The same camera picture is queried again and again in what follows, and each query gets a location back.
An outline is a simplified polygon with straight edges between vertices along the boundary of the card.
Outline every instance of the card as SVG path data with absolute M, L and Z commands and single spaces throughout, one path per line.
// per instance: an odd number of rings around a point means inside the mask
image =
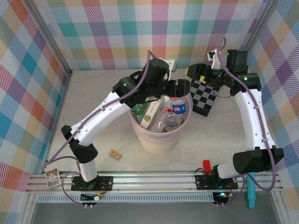
M 61 184 L 60 173 L 58 168 L 47 171 L 46 178 L 48 188 L 53 188 Z

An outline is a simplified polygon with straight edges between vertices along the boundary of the black mounting plate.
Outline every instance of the black mounting plate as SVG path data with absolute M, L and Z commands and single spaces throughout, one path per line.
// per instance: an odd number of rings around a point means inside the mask
M 84 185 L 84 181 L 81 176 L 74 176 L 72 178 L 71 191 L 105 191 L 106 189 L 103 188 L 103 185 L 98 185 L 98 183 L 100 182 L 106 184 L 107 191 L 112 190 L 112 186 L 113 186 L 112 176 L 98 176 L 97 179 L 95 180 L 96 184 L 91 189 L 87 188 Z
M 196 175 L 196 189 L 197 190 L 236 190 L 238 183 L 234 183 L 232 178 L 220 179 L 215 182 L 212 181 L 211 175 Z

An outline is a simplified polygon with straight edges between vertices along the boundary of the vent grille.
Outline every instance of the vent grille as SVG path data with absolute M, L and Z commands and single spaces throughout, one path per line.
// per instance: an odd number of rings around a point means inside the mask
M 80 194 L 73 194 L 70 197 L 80 201 Z M 99 202 L 212 202 L 212 193 L 169 193 L 169 194 L 114 194 L 108 193 Z M 37 203 L 69 203 L 70 200 L 62 194 L 40 194 Z

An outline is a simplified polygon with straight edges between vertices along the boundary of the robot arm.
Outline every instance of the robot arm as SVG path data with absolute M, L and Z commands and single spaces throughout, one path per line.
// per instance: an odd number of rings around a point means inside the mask
M 117 100 L 137 86 L 145 68 L 143 71 L 138 71 L 129 77 L 122 78 L 113 87 L 107 98 L 82 121 L 72 127 L 64 126 L 62 128 L 62 133 L 66 139 L 69 139 L 77 131 L 70 141 L 70 148 L 79 161 L 80 173 L 87 189 L 93 189 L 97 184 L 98 176 L 94 160 L 98 155 L 98 151 L 92 142 L 105 127 L 136 104 L 146 103 L 149 97 L 156 97 L 157 99 L 162 95 L 182 97 L 189 93 L 189 81 L 185 79 L 170 80 L 171 70 L 174 70 L 174 66 L 175 60 L 165 61 L 154 57 L 149 61 L 149 69 L 144 81 L 132 95 L 121 101 Z M 114 103 L 104 107 L 104 105 L 112 101 Z
M 225 179 L 239 174 L 262 172 L 271 170 L 270 156 L 267 151 L 265 139 L 271 148 L 274 162 L 277 164 L 284 156 L 282 148 L 276 148 L 269 133 L 262 106 L 262 92 L 259 77 L 256 73 L 248 73 L 247 51 L 228 50 L 227 68 L 250 89 L 260 109 L 266 136 L 263 136 L 257 108 L 246 89 L 236 82 L 225 70 L 220 69 L 217 51 L 208 53 L 212 67 L 205 64 L 194 64 L 188 68 L 187 76 L 193 80 L 200 80 L 211 87 L 230 88 L 230 93 L 235 97 L 241 112 L 245 130 L 246 148 L 244 152 L 236 153 L 227 163 L 213 168 L 217 178 Z

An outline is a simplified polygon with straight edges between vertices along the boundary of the small wooden block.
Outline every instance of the small wooden block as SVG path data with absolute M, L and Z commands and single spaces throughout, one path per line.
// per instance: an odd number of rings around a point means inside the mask
M 118 159 L 118 160 L 121 158 L 121 154 L 118 153 L 118 152 L 116 152 L 116 151 L 113 150 L 113 149 L 110 151 L 109 154 L 112 155 L 114 158 L 116 158 L 116 159 Z

